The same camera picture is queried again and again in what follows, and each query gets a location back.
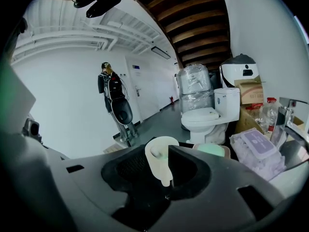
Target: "gray floor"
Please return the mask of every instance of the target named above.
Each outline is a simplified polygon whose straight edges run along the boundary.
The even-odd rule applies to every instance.
[[[190,139],[190,132],[181,128],[180,102],[176,101],[161,112],[153,115],[137,126],[139,138],[132,139],[132,147],[147,143],[153,137],[169,136],[185,143]]]

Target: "purple package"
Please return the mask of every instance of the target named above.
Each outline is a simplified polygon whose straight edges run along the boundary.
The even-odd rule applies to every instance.
[[[258,130],[243,132],[241,138],[258,159],[265,159],[277,152],[272,142]]]

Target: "door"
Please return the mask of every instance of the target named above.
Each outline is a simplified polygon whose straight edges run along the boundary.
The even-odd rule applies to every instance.
[[[136,94],[140,116],[146,120],[160,111],[154,84],[154,73],[147,62],[126,58],[127,67]]]

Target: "white toilet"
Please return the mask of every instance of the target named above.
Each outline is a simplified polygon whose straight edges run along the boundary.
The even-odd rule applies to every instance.
[[[229,122],[239,120],[238,88],[218,88],[214,91],[215,109],[200,108],[185,112],[182,124],[190,131],[192,144],[224,144]]]

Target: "toilet tank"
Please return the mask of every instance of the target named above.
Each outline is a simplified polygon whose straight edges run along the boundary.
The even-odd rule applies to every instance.
[[[229,122],[239,120],[240,93],[239,88],[225,87],[214,90],[216,111]]]

